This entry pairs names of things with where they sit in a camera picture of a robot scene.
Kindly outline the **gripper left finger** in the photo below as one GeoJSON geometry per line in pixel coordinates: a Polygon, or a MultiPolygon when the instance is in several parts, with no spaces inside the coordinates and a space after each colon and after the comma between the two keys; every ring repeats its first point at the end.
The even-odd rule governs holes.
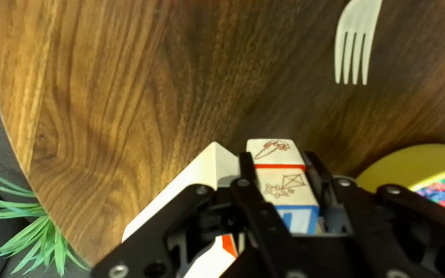
{"type": "Polygon", "coordinates": [[[218,236],[243,235],[243,252],[217,278],[291,278],[292,236],[257,187],[250,153],[229,187],[194,184],[97,263],[91,278],[186,278],[218,236]]]}

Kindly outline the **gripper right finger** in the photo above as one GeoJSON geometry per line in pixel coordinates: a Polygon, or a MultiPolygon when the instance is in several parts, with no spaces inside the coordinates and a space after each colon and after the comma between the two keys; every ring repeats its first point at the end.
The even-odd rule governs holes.
{"type": "Polygon", "coordinates": [[[323,235],[304,240],[307,278],[445,278],[445,208],[396,184],[374,192],[306,152],[323,235]]]}

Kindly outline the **toy block with kite print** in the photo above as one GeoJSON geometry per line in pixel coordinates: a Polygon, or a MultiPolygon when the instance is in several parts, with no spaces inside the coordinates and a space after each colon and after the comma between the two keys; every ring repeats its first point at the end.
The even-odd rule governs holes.
{"type": "Polygon", "coordinates": [[[292,234],[320,234],[319,204],[299,168],[257,168],[261,193],[292,234]]]}

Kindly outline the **toy block with carrot print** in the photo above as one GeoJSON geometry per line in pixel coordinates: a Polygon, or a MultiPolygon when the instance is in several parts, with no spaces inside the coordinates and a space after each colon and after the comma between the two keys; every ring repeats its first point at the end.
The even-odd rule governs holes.
{"type": "Polygon", "coordinates": [[[290,139],[249,139],[246,151],[252,154],[256,168],[306,170],[300,151],[290,139]]]}

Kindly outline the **yellow bowl with colourful inside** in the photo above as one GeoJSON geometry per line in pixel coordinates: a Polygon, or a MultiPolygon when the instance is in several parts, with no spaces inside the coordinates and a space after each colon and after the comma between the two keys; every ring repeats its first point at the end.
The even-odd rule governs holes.
{"type": "Polygon", "coordinates": [[[445,207],[445,144],[422,144],[389,154],[364,170],[357,184],[370,192],[400,185],[445,207]]]}

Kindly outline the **green artificial plant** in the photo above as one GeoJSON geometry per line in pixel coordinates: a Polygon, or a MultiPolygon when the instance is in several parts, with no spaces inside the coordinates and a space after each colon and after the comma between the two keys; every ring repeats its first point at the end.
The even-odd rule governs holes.
{"type": "Polygon", "coordinates": [[[89,278],[88,265],[21,182],[0,176],[0,278],[89,278]]]}

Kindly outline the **white plastic fork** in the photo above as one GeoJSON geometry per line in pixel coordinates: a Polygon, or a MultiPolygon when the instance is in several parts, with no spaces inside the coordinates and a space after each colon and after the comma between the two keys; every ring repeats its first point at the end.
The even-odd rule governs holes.
{"type": "Polygon", "coordinates": [[[350,0],[335,37],[335,81],[367,84],[373,38],[383,0],[350,0]]]}

